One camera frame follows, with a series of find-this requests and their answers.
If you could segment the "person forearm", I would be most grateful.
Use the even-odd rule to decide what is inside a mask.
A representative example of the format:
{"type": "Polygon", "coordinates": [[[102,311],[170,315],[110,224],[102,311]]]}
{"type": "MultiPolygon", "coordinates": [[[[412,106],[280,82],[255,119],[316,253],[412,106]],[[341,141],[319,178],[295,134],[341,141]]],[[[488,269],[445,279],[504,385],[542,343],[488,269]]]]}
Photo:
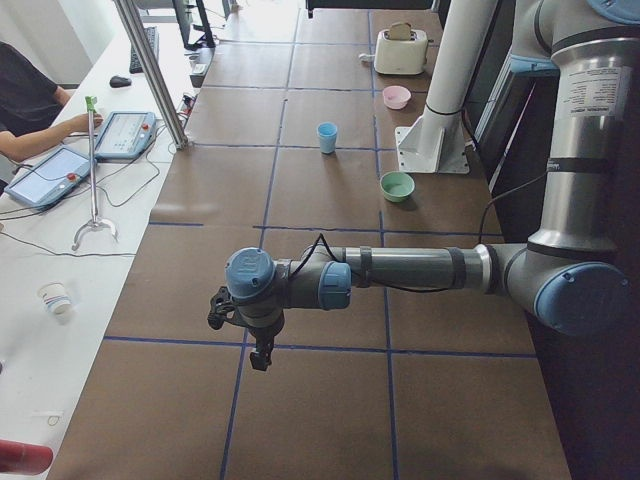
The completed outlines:
{"type": "Polygon", "coordinates": [[[1,154],[9,160],[22,162],[59,145],[69,135],[87,133],[88,129],[89,115],[85,113],[44,130],[21,136],[15,136],[9,131],[2,131],[1,154]]]}

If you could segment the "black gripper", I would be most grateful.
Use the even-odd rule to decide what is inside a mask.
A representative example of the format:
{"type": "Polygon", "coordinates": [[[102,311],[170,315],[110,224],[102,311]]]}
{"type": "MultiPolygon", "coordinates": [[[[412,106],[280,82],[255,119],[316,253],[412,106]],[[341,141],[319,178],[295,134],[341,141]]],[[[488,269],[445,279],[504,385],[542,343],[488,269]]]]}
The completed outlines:
{"type": "Polygon", "coordinates": [[[251,367],[267,371],[271,366],[275,337],[284,327],[283,308],[274,297],[260,294],[241,302],[222,286],[210,300],[207,322],[213,330],[220,330],[225,323],[248,329],[256,339],[256,348],[249,356],[251,367]]]}

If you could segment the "person hand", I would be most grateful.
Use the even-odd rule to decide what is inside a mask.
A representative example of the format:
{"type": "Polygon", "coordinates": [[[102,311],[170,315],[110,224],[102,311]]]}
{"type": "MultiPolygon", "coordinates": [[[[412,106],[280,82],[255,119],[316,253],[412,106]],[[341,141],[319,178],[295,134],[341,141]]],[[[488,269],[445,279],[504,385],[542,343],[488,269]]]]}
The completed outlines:
{"type": "Polygon", "coordinates": [[[85,113],[80,116],[80,129],[82,132],[88,132],[91,128],[97,129],[103,123],[103,117],[99,113],[85,113]]]}

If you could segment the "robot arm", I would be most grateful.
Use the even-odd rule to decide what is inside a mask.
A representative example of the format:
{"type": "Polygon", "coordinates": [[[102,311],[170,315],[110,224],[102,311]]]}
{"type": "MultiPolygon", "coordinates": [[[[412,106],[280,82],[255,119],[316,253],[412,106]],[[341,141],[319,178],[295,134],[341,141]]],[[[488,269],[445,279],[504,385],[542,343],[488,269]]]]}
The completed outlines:
{"type": "Polygon", "coordinates": [[[534,320],[547,366],[638,363],[639,216],[621,206],[638,171],[618,156],[639,133],[638,24],[610,22],[589,2],[517,6],[517,31],[539,36],[560,80],[555,118],[529,139],[550,148],[549,161],[512,189],[541,225],[513,243],[485,233],[499,199],[465,155],[460,115],[494,9],[453,3],[424,114],[395,133],[396,171],[364,167],[356,185],[356,153],[335,150],[331,124],[319,150],[278,148],[262,242],[223,261],[225,283],[203,307],[205,326],[252,335],[254,368],[270,365],[287,310],[341,312],[369,287],[396,291],[396,326],[434,335],[438,350],[464,340],[467,322],[517,308],[534,320]]]}

